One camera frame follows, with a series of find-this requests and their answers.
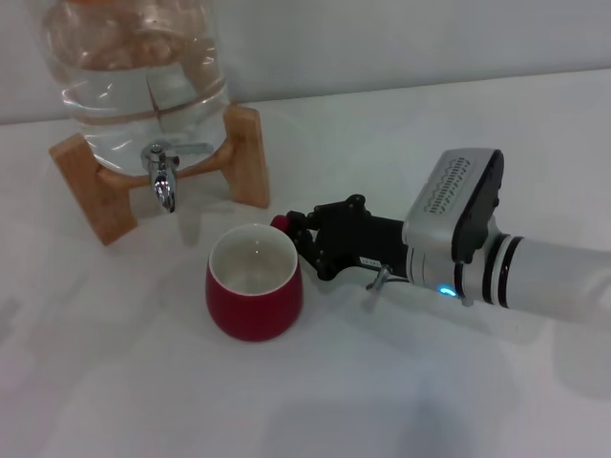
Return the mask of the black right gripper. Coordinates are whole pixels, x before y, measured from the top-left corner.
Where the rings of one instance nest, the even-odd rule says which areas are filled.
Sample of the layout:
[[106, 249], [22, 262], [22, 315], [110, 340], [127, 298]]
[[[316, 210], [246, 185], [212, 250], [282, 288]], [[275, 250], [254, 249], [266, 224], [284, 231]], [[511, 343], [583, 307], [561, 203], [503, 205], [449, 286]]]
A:
[[[387, 268], [395, 277], [407, 276], [408, 246], [402, 241], [402, 222], [372, 216], [365, 203], [363, 195], [354, 194], [316, 205], [306, 214], [286, 214], [291, 224], [302, 227], [289, 228], [287, 235], [319, 280], [331, 281], [350, 267]], [[318, 230], [316, 239], [308, 229]]]

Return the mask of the red ceramic cup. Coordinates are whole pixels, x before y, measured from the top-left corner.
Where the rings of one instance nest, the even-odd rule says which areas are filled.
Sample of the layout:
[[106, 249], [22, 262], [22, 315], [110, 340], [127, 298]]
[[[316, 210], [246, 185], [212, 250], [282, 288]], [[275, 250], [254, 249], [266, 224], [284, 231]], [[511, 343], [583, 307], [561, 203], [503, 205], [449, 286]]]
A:
[[304, 289], [289, 220], [235, 227], [210, 250], [205, 301], [217, 327], [245, 342], [274, 339], [299, 318]]

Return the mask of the chrome faucet tap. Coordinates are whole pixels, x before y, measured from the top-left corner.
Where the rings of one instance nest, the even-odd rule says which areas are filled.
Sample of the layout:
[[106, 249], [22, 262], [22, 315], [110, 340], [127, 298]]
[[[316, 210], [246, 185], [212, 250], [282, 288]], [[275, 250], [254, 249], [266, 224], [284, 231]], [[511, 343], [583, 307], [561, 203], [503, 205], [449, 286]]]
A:
[[143, 148], [140, 154], [142, 165], [148, 173], [151, 189], [167, 213], [176, 210], [177, 169], [180, 160], [194, 156], [202, 161], [214, 152], [214, 147], [209, 143], [174, 145], [166, 140], [154, 141]]

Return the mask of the wooden dispenser stand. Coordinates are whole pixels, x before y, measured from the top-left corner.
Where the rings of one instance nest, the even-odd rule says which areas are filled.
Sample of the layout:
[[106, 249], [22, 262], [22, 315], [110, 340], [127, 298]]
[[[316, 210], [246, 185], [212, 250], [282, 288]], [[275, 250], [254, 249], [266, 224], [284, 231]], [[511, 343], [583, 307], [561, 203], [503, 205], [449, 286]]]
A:
[[[229, 106], [223, 114], [226, 139], [205, 160], [180, 160], [178, 179], [220, 171], [233, 201], [257, 208], [270, 202], [259, 112]], [[107, 246], [137, 227], [130, 201], [132, 189], [148, 186], [148, 173], [131, 177], [100, 164], [83, 135], [72, 135], [49, 150], [74, 199], [99, 241]]]

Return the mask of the glass water dispenser jar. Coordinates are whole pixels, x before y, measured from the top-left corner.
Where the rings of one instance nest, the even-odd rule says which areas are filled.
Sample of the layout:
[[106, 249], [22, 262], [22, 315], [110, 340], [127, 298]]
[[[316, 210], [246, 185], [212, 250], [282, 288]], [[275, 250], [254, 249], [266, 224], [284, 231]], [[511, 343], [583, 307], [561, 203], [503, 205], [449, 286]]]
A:
[[141, 176], [163, 140], [189, 167], [225, 140], [213, 0], [23, 0], [63, 104], [95, 158]]

